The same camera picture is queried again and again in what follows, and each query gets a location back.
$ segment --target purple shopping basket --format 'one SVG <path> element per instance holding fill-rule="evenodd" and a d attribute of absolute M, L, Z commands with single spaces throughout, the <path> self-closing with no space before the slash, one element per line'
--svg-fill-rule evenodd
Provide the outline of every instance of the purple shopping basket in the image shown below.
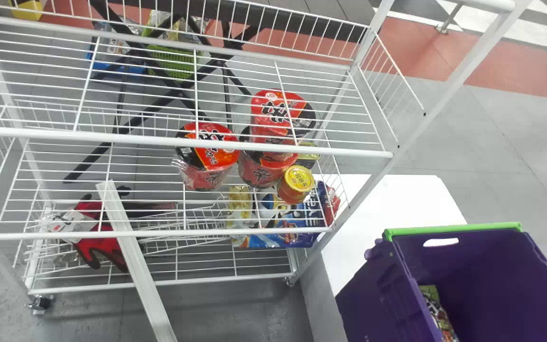
<path fill-rule="evenodd" d="M 365 256 L 336 296 L 348 342 L 442 341 L 419 285 L 438 288 L 460 342 L 547 342 L 547 259 L 519 223 L 389 229 Z"/>

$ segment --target green basket rim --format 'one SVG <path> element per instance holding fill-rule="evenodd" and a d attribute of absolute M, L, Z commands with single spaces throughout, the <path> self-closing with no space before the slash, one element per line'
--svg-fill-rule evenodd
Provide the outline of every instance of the green basket rim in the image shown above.
<path fill-rule="evenodd" d="M 514 229 L 523 232 L 520 222 L 495 222 L 495 223 L 476 223 L 473 225 L 454 225 L 454 226 L 436 226 L 436 227 L 415 227 L 415 228 L 394 228 L 386 229 L 383 238 L 392 241 L 394 236 L 401 235 L 421 235 L 438 232 L 463 232 L 463 231 L 484 231 L 491 229 Z"/>

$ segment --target basket handle hole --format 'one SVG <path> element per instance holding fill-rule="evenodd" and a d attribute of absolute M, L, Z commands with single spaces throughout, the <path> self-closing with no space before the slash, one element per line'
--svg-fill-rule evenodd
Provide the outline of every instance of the basket handle hole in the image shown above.
<path fill-rule="evenodd" d="M 443 247 L 443 246 L 456 245 L 459 242 L 460 242 L 460 239 L 456 237 L 431 238 L 430 240 L 427 240 L 426 242 L 424 242 L 424 247 Z"/>

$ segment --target yellow can lid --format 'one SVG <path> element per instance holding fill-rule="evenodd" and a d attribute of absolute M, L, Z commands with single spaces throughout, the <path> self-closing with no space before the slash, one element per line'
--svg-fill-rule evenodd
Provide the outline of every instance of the yellow can lid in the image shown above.
<path fill-rule="evenodd" d="M 289 188 L 297 192 L 310 192 L 315 183 L 310 169 L 301 165 L 293 165 L 286 169 L 284 181 Z"/>

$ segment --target instant noodle cup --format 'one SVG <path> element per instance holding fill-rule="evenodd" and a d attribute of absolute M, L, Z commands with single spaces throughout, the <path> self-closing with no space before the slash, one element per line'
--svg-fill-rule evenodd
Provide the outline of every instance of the instant noodle cup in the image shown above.
<path fill-rule="evenodd" d="M 249 134 L 250 134 L 250 127 L 247 126 L 245 129 L 242 130 L 239 140 L 243 141 L 243 142 L 248 141 L 249 140 L 249 138 L 248 138 Z M 254 153 L 258 153 L 260 158 L 265 158 L 267 160 L 273 160 L 273 161 L 276 161 L 276 162 L 283 162 L 283 161 L 287 160 L 288 158 L 291 158 L 292 155 L 293 155 L 292 152 L 259 151 L 259 152 L 254 152 Z"/>
<path fill-rule="evenodd" d="M 309 169 L 293 165 L 278 182 L 278 196 L 290 204 L 299 204 L 310 194 L 315 181 Z"/>
<path fill-rule="evenodd" d="M 196 138 L 196 123 L 188 123 L 178 132 L 177 138 Z M 218 123 L 199 123 L 198 138 L 201 140 L 237 141 L 237 137 Z M 225 180 L 232 166 L 237 162 L 240 151 L 230 149 L 177 147 L 180 157 L 178 167 L 183 182 L 190 190 L 212 191 Z"/>
<path fill-rule="evenodd" d="M 247 136 L 241 136 L 240 141 L 248 141 Z M 269 188 L 274 186 L 284 171 L 293 165 L 298 158 L 297 153 L 290 153 L 284 160 L 272 160 L 261 151 L 242 151 L 238 160 L 239 176 L 249 186 Z"/>
<path fill-rule="evenodd" d="M 290 107 L 290 117 L 286 102 Z M 264 89 L 254 95 L 250 104 L 250 140 L 253 143 L 295 145 L 291 119 L 297 139 L 303 138 L 315 127 L 315 112 L 312 106 L 295 93 Z"/>

